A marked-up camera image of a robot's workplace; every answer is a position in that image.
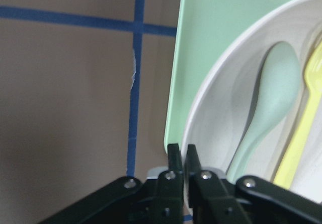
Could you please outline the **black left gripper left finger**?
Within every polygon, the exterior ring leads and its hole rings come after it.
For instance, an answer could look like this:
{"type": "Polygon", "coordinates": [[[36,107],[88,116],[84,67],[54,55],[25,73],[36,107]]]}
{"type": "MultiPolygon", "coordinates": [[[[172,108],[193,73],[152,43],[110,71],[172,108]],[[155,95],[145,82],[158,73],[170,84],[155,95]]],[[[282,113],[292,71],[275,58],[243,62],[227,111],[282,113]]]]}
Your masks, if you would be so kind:
{"type": "Polygon", "coordinates": [[[45,223],[182,223],[183,167],[168,145],[168,168],[144,183],[124,176],[45,219],[45,223]]]}

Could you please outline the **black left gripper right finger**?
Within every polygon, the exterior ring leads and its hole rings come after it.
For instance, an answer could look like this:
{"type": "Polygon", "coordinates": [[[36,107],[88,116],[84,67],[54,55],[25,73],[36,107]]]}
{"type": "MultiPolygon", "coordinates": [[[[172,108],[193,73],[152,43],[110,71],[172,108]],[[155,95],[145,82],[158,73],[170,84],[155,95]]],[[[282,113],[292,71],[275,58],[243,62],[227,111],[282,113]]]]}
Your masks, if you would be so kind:
{"type": "Polygon", "coordinates": [[[195,145],[185,158],[193,223],[321,223],[321,205],[256,176],[235,184],[201,167],[195,145]]]}

